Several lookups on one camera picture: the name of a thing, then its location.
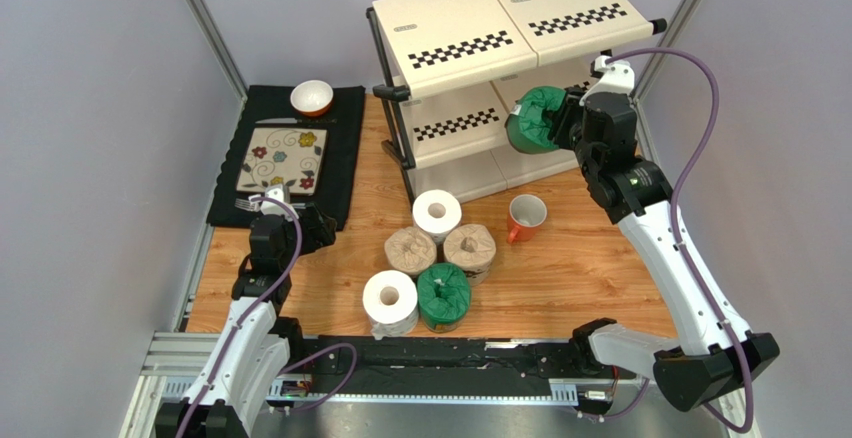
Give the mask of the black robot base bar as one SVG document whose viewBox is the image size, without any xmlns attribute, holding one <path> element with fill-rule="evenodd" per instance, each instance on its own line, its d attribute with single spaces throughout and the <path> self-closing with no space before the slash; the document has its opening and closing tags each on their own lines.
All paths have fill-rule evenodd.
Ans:
<svg viewBox="0 0 852 438">
<path fill-rule="evenodd" d="M 604 367 L 581 371 L 566 340 L 371 336 L 305 338 L 286 372 L 312 392 L 438 397 L 545 397 L 551 382 L 631 384 L 635 374 Z"/>
</svg>

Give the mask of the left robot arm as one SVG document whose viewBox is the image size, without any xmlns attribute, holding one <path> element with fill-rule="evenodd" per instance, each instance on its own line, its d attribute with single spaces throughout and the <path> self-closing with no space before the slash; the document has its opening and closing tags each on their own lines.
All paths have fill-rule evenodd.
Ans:
<svg viewBox="0 0 852 438">
<path fill-rule="evenodd" d="M 299 257 L 331 246 L 336 221 L 316 204 L 255 198 L 249 253 L 231 290 L 226 325 L 190 388 L 157 411 L 158 437 L 247 437 L 274 379 L 303 348 L 299 321 L 283 318 Z"/>
</svg>

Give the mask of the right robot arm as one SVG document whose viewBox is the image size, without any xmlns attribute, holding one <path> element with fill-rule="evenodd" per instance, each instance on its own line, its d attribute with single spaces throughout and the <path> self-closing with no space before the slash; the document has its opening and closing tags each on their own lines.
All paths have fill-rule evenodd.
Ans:
<svg viewBox="0 0 852 438">
<path fill-rule="evenodd" d="M 575 367 L 593 374 L 616 366 L 651 378 L 682 412 L 758 377 L 779 356 L 779 345 L 772 334 L 751 329 L 694 250 L 668 180 L 636 153 L 637 114 L 628 96 L 583 98 L 569 88 L 549 118 L 550 138 L 575 153 L 591 197 L 642 258 L 677 332 L 667 339 L 594 320 L 573 332 Z"/>
</svg>

